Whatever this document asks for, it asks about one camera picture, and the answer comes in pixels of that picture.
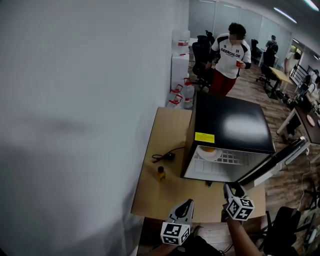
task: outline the fluorescent light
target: fluorescent light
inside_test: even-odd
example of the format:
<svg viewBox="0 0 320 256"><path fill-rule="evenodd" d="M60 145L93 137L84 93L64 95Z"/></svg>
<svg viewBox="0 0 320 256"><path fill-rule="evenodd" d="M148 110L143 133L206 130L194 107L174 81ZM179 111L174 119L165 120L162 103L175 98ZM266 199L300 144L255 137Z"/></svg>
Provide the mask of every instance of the fluorescent light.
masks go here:
<svg viewBox="0 0 320 256"><path fill-rule="evenodd" d="M319 8L311 1L311 0L304 0L312 9L319 12Z"/></svg>
<svg viewBox="0 0 320 256"><path fill-rule="evenodd" d="M234 9L237 9L237 7L233 7L233 6L230 6L230 5L225 5L225 4L224 4L224 6L226 6L226 7L231 7L231 8L234 8Z"/></svg>
<svg viewBox="0 0 320 256"><path fill-rule="evenodd" d="M278 8L274 7L278 13L281 13L283 16L286 16L289 20L293 21L294 23L297 23L295 19L291 18L288 14L284 13L282 10L279 10Z"/></svg>

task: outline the yellow sticker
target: yellow sticker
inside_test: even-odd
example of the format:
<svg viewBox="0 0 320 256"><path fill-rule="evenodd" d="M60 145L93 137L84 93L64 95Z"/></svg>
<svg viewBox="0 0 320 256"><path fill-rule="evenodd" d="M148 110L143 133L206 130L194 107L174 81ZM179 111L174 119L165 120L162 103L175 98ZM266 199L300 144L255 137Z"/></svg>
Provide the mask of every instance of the yellow sticker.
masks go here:
<svg viewBox="0 0 320 256"><path fill-rule="evenodd" d="M196 132L194 139L198 142L209 142L215 143L215 136L213 134L206 134L201 132Z"/></svg>

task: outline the mini fridge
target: mini fridge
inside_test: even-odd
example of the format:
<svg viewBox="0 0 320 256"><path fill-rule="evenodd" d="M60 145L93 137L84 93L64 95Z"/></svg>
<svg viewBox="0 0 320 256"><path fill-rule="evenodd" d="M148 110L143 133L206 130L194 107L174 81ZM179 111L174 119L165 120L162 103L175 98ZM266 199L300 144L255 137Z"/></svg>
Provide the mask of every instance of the mini fridge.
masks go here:
<svg viewBox="0 0 320 256"><path fill-rule="evenodd" d="M292 156L304 142L289 145L281 160ZM245 185L278 166L275 152L259 104L198 93L186 136L181 177ZM263 169L266 163L269 168Z"/></svg>

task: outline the small yellow bottle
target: small yellow bottle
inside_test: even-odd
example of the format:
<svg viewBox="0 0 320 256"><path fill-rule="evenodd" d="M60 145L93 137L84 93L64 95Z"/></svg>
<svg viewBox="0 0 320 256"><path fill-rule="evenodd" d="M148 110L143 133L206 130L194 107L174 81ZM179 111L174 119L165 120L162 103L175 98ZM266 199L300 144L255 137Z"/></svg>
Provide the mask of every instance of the small yellow bottle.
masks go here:
<svg viewBox="0 0 320 256"><path fill-rule="evenodd" d="M156 174L156 179L158 182L162 182L162 180L164 180L166 177L166 173L165 170L163 168L163 166L159 166L158 167L158 172Z"/></svg>

